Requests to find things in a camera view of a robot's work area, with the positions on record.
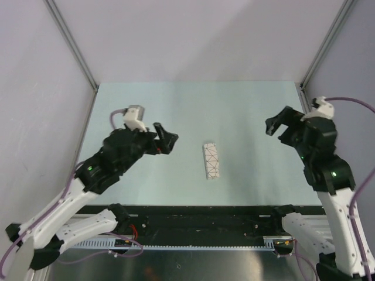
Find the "white geometric glasses case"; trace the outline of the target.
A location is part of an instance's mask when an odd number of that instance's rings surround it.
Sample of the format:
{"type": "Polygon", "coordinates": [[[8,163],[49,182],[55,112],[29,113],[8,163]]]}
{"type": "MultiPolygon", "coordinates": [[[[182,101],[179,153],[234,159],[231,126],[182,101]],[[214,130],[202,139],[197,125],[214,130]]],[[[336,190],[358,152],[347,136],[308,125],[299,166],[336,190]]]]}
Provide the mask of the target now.
{"type": "Polygon", "coordinates": [[[203,145],[203,157],[206,178],[208,180],[218,179],[220,177],[220,163],[215,143],[205,143],[203,145]]]}

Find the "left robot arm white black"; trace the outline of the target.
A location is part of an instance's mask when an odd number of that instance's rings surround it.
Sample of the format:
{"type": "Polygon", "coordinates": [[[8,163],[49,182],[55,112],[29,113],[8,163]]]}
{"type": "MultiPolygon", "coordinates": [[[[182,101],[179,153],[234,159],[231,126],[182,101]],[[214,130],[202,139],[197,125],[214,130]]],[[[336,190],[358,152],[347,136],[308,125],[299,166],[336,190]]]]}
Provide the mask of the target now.
{"type": "Polygon", "coordinates": [[[155,132],[128,127],[113,130],[97,153],[79,163],[69,184],[41,213],[23,224],[7,226],[6,233],[16,246],[33,238],[29,268],[43,269],[67,249],[96,235],[123,234],[129,229],[130,216],[118,203],[77,223],[68,224],[68,220],[117,183],[143,155],[171,153],[178,135],[166,131],[158,122],[154,128],[155,132]]]}

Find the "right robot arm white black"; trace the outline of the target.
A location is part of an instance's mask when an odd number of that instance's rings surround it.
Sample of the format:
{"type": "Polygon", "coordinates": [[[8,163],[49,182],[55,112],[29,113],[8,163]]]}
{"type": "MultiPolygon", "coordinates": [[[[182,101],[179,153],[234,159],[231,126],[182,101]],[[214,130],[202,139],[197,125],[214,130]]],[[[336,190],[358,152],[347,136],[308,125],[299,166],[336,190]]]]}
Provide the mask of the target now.
{"type": "Polygon", "coordinates": [[[291,205],[276,210],[270,220],[277,235],[286,232],[316,260],[320,280],[374,280],[374,256],[368,247],[359,212],[354,205],[355,182],[352,170],[336,150],[338,132],[333,121],[333,105],[320,105],[303,114],[285,107],[265,122],[272,136],[294,148],[304,165],[307,183],[313,188],[326,214],[331,241],[318,234],[291,205]]]}

